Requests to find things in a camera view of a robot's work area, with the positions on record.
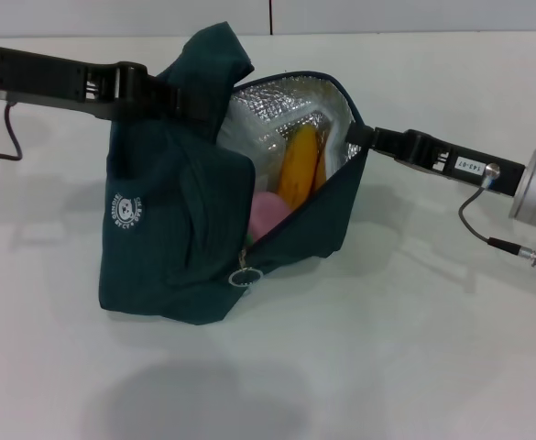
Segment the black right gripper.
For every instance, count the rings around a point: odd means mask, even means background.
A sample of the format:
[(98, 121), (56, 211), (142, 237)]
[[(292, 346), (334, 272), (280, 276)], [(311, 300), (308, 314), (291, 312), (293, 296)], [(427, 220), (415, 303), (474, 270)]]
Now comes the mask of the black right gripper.
[(526, 166), (481, 151), (461, 147), (416, 130), (405, 132), (352, 124), (345, 141), (390, 156), (422, 171), (480, 187), (489, 165), (499, 170), (488, 189), (493, 193), (513, 196)]

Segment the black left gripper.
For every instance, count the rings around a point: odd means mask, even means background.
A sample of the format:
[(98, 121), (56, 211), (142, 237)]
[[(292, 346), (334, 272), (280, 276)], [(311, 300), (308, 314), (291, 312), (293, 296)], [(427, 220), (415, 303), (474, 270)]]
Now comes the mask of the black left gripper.
[(94, 64), (0, 48), (0, 99), (82, 112), (104, 120), (148, 115), (145, 66)]

